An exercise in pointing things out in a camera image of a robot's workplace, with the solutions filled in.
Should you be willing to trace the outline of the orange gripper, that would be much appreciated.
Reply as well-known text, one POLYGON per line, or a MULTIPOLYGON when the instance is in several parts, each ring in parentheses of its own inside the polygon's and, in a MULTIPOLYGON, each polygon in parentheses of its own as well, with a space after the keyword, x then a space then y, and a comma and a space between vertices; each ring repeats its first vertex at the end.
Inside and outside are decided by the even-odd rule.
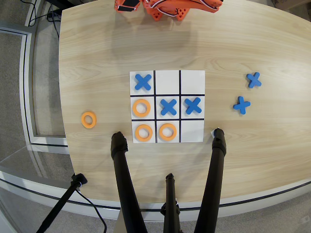
POLYGON ((115 10, 117 12, 132 12, 136 11, 140 5, 140 0, 116 0, 115 10))

